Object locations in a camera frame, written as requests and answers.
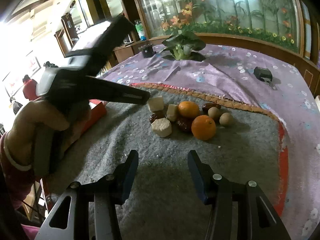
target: brown braided edge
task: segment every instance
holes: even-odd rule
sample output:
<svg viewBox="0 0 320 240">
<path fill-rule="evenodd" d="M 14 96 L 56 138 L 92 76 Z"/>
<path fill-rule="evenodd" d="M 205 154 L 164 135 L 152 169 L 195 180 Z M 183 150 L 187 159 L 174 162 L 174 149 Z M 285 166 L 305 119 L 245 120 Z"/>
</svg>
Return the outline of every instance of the brown braided edge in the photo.
<svg viewBox="0 0 320 240">
<path fill-rule="evenodd" d="M 196 98 L 202 98 L 204 100 L 217 103 L 217 104 L 222 105 L 227 108 L 239 109 L 239 110 L 243 110 L 243 111 L 263 114 L 263 115 L 266 115 L 266 116 L 270 117 L 271 119 L 279 122 L 278 117 L 276 117 L 270 111 L 262 109 L 261 107 L 252 106 L 252 105 L 240 102 L 240 101 L 236 101 L 236 100 L 228 99 L 228 98 L 223 98 L 223 97 L 219 97 L 219 96 L 212 95 L 212 94 L 199 93 L 199 92 L 196 92 L 195 90 L 192 90 L 192 89 L 185 89 L 185 88 L 182 89 L 182 88 L 178 88 L 175 86 L 170 86 L 170 85 L 165 85 L 165 84 L 155 84 L 155 83 L 133 83 L 133 84 L 130 84 L 130 86 L 158 89 L 158 90 L 166 91 L 166 92 L 169 92 L 172 94 L 180 94 L 180 95 L 193 96 Z"/>
</svg>

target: white cube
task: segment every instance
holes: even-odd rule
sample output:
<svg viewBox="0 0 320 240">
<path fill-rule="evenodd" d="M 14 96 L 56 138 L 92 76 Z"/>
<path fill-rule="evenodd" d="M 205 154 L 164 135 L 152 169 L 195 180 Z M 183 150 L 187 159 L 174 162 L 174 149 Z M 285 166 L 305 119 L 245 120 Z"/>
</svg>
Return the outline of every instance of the white cube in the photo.
<svg viewBox="0 0 320 240">
<path fill-rule="evenodd" d="M 147 103 L 150 112 L 160 111 L 164 108 L 162 96 L 150 98 Z"/>
<path fill-rule="evenodd" d="M 151 124 L 152 130 L 160 137 L 166 137 L 172 133 L 171 123 L 166 118 L 156 119 Z"/>
<path fill-rule="evenodd" d="M 175 122 L 178 116 L 178 106 L 174 104 L 169 104 L 167 110 L 167 119 L 171 122 Z"/>
</svg>

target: tangerine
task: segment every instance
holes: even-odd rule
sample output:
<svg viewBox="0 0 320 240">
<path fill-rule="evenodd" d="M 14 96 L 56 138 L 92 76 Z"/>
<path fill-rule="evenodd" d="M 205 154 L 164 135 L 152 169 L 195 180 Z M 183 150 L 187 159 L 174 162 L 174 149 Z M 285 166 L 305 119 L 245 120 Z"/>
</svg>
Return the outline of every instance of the tangerine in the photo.
<svg viewBox="0 0 320 240">
<path fill-rule="evenodd" d="M 200 115 L 193 120 L 191 131 L 197 139 L 207 141 L 216 134 L 216 124 L 209 116 Z"/>
<path fill-rule="evenodd" d="M 178 110 L 183 117 L 190 119 L 195 119 L 200 114 L 199 106 L 191 101 L 182 101 L 178 106 Z"/>
</svg>

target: yellow pillar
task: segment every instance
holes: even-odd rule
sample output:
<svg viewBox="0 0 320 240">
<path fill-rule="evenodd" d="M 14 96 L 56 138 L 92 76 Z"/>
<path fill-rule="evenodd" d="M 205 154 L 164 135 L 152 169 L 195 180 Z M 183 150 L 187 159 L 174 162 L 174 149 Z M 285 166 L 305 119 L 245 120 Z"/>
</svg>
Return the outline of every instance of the yellow pillar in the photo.
<svg viewBox="0 0 320 240">
<path fill-rule="evenodd" d="M 111 13 L 106 0 L 75 0 L 82 22 L 87 26 L 111 18 Z"/>
</svg>

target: floral tablecloth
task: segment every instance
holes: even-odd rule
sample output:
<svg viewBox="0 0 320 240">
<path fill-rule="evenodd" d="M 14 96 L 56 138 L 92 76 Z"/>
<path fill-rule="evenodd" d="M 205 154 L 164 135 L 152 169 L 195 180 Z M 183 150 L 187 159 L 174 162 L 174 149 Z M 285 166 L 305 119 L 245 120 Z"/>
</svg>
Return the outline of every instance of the floral tablecloth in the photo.
<svg viewBox="0 0 320 240">
<path fill-rule="evenodd" d="M 162 45 L 155 46 L 159 52 Z M 164 83 L 259 105 L 274 113 L 286 128 L 289 181 L 282 220 L 292 239 L 307 239 L 320 220 L 320 113 L 297 68 L 247 49 L 207 45 L 202 62 L 170 61 L 156 53 L 137 54 L 101 78 L 121 84 Z M 268 68 L 270 84 L 253 75 Z"/>
</svg>

